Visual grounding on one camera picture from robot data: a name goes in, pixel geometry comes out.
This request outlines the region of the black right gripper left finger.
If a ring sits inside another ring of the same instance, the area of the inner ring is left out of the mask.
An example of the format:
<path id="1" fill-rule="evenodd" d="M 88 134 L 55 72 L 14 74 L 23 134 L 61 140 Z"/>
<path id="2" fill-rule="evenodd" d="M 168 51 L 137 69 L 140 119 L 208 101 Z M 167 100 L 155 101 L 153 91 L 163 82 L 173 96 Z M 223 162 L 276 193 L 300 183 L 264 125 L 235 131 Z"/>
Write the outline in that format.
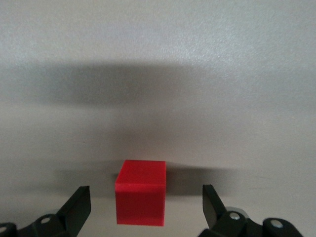
<path id="1" fill-rule="evenodd" d="M 17 229 L 14 223 L 1 223 L 2 237 L 76 237 L 91 213 L 89 186 L 80 186 L 55 214 L 39 217 Z"/>

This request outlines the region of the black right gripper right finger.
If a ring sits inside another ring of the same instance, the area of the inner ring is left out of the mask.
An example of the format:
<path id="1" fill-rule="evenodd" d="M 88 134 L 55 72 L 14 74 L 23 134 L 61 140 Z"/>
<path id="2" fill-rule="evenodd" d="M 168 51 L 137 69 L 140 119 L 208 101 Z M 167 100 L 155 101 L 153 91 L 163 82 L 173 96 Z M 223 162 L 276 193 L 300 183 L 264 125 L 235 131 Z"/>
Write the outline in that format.
<path id="1" fill-rule="evenodd" d="M 202 207 L 208 228 L 201 237 L 301 237 L 290 222 L 266 218 L 257 224 L 236 210 L 228 210 L 212 185 L 202 186 Z"/>

